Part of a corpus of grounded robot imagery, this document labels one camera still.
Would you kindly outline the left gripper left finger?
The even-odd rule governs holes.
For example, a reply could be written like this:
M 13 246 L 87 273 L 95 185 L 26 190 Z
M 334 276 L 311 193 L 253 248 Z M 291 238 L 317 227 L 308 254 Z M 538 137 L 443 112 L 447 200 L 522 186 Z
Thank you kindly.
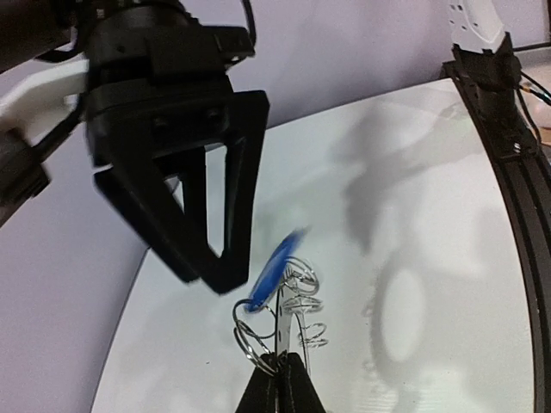
M 256 367 L 235 412 L 276 413 L 278 411 L 276 378 Z

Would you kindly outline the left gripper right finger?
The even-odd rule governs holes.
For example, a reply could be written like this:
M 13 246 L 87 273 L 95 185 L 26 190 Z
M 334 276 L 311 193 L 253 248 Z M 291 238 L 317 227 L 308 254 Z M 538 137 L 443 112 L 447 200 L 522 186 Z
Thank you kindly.
M 287 353 L 279 360 L 277 403 L 279 412 L 326 413 L 297 353 Z

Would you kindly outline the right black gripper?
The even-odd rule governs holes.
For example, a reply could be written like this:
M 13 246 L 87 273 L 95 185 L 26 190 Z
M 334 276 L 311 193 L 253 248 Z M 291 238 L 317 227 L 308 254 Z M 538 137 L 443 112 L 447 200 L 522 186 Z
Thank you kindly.
M 94 8 L 81 33 L 89 151 L 110 165 L 96 186 L 180 280 L 244 285 L 269 101 L 227 73 L 255 53 L 253 16 L 213 26 L 183 8 Z M 202 230 L 202 155 L 171 155 L 210 145 L 226 148 L 220 256 Z

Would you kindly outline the metal keyring disc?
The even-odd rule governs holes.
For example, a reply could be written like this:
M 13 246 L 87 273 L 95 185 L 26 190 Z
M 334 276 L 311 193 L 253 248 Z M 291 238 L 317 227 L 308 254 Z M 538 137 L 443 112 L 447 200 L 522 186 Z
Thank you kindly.
M 301 258 L 290 256 L 284 262 L 282 280 L 269 298 L 253 307 L 253 299 L 241 299 L 232 308 L 234 338 L 250 361 L 261 372 L 274 377 L 282 369 L 284 359 L 293 345 L 300 348 L 306 373 L 311 373 L 310 350 L 328 344 L 325 337 L 327 325 L 323 322 L 308 323 L 310 314 L 324 309 L 318 297 L 319 277 L 313 265 Z M 268 311 L 274 318 L 274 329 L 267 335 L 258 334 L 246 323 L 245 314 Z

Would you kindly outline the key with blue tag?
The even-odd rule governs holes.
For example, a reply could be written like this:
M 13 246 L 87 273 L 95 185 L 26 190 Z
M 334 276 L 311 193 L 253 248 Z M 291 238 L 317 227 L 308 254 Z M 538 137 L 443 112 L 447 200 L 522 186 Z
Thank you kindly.
M 288 259 L 298 249 L 307 233 L 307 227 L 295 229 L 276 246 L 249 294 L 246 312 L 258 312 L 270 300 L 282 281 Z

